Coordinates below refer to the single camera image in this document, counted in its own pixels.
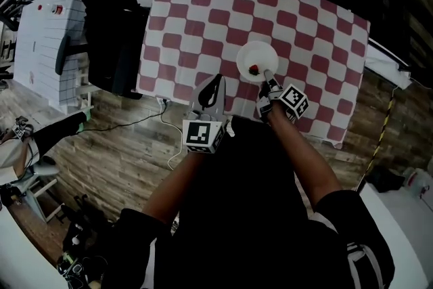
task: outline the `white cable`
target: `white cable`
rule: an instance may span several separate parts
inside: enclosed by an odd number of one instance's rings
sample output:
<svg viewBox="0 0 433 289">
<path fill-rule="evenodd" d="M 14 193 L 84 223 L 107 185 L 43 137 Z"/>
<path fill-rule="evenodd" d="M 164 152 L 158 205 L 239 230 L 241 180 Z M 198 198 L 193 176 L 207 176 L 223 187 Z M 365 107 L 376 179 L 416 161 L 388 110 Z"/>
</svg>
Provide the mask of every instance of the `white cable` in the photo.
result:
<svg viewBox="0 0 433 289">
<path fill-rule="evenodd" d="M 162 113 L 162 104 L 160 104 L 160 113 Z M 174 156 L 172 156 L 170 159 L 167 160 L 167 165 L 168 165 L 168 167 L 169 167 L 171 170 L 173 170 L 173 167 L 171 167 L 171 165 L 170 165 L 170 161 L 171 161 L 172 159 L 176 158 L 178 155 L 180 155 L 180 153 L 182 153 L 182 149 L 183 149 L 183 148 L 182 148 L 182 136 L 183 136 L 183 134 L 182 134 L 182 130 L 180 130 L 180 129 L 179 129 L 178 127 L 176 127 L 174 124 L 171 124 L 171 123 L 168 123 L 168 122 L 164 121 L 164 120 L 162 119 L 162 114 L 160 114 L 160 121 L 161 121 L 161 123 L 164 123 L 164 124 L 170 125 L 170 126 L 173 127 L 173 128 L 176 128 L 176 129 L 178 130 L 178 132 L 180 132 L 180 134 L 181 134 L 181 148 L 180 148 L 180 150 L 179 150 L 179 153 L 175 154 Z"/>
</svg>

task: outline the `white plate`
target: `white plate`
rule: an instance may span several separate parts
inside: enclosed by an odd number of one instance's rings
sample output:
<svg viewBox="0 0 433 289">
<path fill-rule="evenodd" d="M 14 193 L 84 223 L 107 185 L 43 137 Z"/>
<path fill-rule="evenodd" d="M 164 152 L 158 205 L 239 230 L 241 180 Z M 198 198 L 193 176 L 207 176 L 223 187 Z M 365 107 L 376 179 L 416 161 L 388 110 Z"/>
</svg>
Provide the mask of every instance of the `white plate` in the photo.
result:
<svg viewBox="0 0 433 289">
<path fill-rule="evenodd" d="M 263 82 L 263 72 L 268 69 L 273 74 L 278 69 L 278 55 L 274 48 L 262 41 L 250 41 L 241 47 L 236 57 L 237 69 L 241 75 L 251 82 Z M 260 72 L 257 76 L 249 73 L 252 65 L 257 65 Z"/>
</svg>

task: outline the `red and white checkered tablecloth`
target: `red and white checkered tablecloth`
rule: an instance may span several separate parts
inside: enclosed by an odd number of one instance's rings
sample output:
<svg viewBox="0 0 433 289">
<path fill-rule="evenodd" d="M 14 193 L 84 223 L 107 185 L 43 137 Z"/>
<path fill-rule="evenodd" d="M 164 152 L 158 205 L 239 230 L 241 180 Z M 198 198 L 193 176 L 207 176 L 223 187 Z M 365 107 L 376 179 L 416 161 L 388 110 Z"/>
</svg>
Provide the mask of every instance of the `red and white checkered tablecloth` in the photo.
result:
<svg viewBox="0 0 433 289">
<path fill-rule="evenodd" d="M 239 49 L 264 41 L 279 56 L 277 80 L 310 101 L 299 130 L 343 142 L 361 84 L 368 21 L 326 0 L 154 0 L 137 91 L 188 104 L 205 78 L 227 82 L 225 111 L 257 119 L 259 85 L 240 76 Z"/>
</svg>

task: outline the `black shirt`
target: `black shirt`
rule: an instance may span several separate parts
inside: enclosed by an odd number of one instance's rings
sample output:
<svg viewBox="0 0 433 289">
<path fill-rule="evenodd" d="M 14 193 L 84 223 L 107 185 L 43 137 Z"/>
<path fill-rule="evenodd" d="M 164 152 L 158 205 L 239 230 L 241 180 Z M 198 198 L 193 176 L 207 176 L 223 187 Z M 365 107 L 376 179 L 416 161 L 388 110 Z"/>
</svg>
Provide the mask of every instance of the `black shirt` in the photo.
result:
<svg viewBox="0 0 433 289">
<path fill-rule="evenodd" d="M 334 192 L 317 204 L 336 231 L 308 220 L 269 126 L 236 118 L 233 130 L 198 173 L 174 236 L 154 218 L 122 211 L 102 289 L 354 288 L 351 242 L 373 250 L 387 288 L 392 257 L 358 193 Z M 375 273 L 363 268 L 362 288 L 374 288 Z"/>
</svg>

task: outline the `person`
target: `person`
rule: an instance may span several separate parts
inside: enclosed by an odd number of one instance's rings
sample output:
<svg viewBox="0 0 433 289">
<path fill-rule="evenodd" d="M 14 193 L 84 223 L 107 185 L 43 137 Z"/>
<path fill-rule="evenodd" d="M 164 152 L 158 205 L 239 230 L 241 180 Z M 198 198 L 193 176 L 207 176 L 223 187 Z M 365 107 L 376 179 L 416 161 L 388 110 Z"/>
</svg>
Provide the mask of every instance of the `person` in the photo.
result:
<svg viewBox="0 0 433 289">
<path fill-rule="evenodd" d="M 24 176 L 26 169 L 38 162 L 61 139 L 83 130 L 90 111 L 79 112 L 41 130 L 18 139 L 13 130 L 0 141 L 0 185 Z"/>
<path fill-rule="evenodd" d="M 142 213 L 122 210 L 102 289 L 389 287 L 392 256 L 358 193 L 342 189 L 280 102 L 267 117 L 233 118 L 235 136 L 215 154 L 190 152 Z"/>
</svg>

